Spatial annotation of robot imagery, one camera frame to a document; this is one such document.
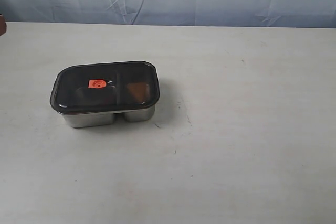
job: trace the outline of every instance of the orange valve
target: orange valve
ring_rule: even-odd
[[[106,82],[104,80],[89,80],[89,88],[101,89],[106,87]]]

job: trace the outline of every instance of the table surface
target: table surface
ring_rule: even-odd
[[[336,30],[9,23],[0,223],[336,222]],[[145,60],[146,122],[72,129],[62,69]]]

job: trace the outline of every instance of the metal container base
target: metal container base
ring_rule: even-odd
[[[114,123],[116,114],[123,113],[128,122],[141,122],[150,119],[155,112],[155,106],[144,110],[98,112],[85,114],[61,114],[68,125],[73,128],[92,127]]]

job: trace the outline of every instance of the container lid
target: container lid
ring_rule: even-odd
[[[159,100],[155,67],[145,61],[80,65],[58,74],[50,104],[63,114],[149,108]]]

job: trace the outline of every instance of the stainless steel container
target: stainless steel container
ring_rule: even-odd
[[[150,119],[159,100],[155,67],[145,61],[73,66],[58,74],[50,105],[74,128]]]

